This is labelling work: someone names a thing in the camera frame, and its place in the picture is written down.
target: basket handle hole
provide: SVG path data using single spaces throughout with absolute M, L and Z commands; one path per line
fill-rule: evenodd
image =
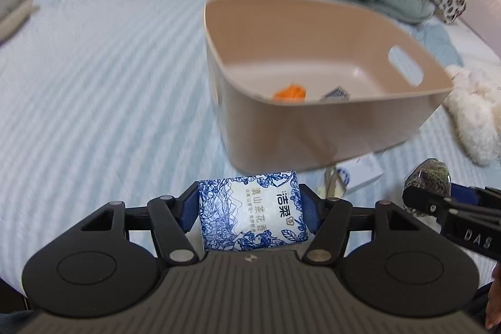
M 413 87 L 417 87 L 423 82 L 423 69 L 416 60 L 408 55 L 400 46 L 393 46 L 390 49 L 388 60 Z

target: bed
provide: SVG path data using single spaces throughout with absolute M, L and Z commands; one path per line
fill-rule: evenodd
M 31 255 L 104 203 L 141 206 L 237 175 L 210 101 L 205 1 L 35 0 L 40 10 L 0 47 L 0 277 L 16 290 Z M 402 27 L 443 64 L 499 64 L 461 24 Z M 501 187 L 499 167 L 469 160 L 440 107 L 411 140 L 378 153 L 384 175 L 346 198 L 401 204 L 403 181 L 428 157 L 456 183 Z M 315 190 L 323 170 L 299 179 Z M 197 225 L 189 237 L 201 249 Z M 349 248 L 367 239 L 353 234 Z M 151 246 L 144 234 L 133 240 Z M 472 256 L 484 284 L 494 262 Z

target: small box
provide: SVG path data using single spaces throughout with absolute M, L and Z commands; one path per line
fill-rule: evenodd
M 373 153 L 337 163 L 336 171 L 347 193 L 379 179 L 384 173 Z

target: person's hand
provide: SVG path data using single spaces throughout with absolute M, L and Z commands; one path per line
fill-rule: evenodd
M 488 330 L 501 323 L 501 267 L 499 263 L 493 270 L 492 274 L 494 281 L 490 287 L 485 309 L 485 328 Z

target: orange object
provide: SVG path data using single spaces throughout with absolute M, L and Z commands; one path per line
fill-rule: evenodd
M 306 97 L 306 90 L 297 84 L 291 84 L 288 88 L 280 90 L 273 94 L 274 100 L 301 100 L 304 101 Z

